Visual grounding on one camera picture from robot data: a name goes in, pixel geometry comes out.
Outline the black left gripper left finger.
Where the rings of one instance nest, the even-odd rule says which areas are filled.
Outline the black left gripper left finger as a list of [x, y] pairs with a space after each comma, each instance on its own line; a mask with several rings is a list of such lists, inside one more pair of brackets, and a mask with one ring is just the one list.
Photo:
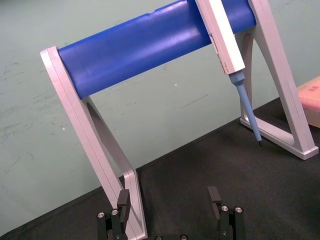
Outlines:
[[127, 240], [127, 222], [131, 210], [130, 191], [120, 191], [116, 208], [96, 215], [97, 240]]

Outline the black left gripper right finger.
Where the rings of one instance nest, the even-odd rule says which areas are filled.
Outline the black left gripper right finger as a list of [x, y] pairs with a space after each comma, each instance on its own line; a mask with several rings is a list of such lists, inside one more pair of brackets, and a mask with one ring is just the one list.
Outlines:
[[245, 240], [244, 208], [224, 204], [216, 186], [208, 186], [208, 193], [215, 219], [214, 230], [218, 240]]

